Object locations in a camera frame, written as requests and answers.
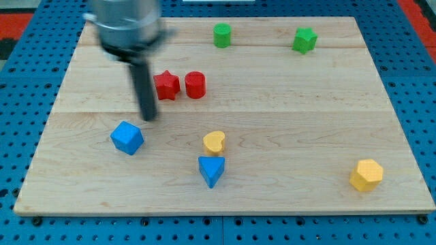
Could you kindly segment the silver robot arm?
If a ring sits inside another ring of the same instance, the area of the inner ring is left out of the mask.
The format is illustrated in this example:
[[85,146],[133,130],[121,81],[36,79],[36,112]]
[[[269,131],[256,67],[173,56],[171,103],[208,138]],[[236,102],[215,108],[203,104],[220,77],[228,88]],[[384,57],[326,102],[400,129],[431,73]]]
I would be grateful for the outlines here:
[[91,0],[92,23],[104,52],[129,68],[138,107],[145,121],[157,118],[155,85],[147,57],[175,35],[161,19],[158,0]]

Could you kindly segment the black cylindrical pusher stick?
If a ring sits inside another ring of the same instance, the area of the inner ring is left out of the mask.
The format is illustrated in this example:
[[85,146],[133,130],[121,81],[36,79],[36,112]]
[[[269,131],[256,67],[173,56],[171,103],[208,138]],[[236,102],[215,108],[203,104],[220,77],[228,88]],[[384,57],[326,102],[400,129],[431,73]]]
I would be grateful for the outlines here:
[[150,69],[146,61],[133,61],[129,72],[138,100],[142,119],[152,121],[157,118],[158,109],[155,101]]

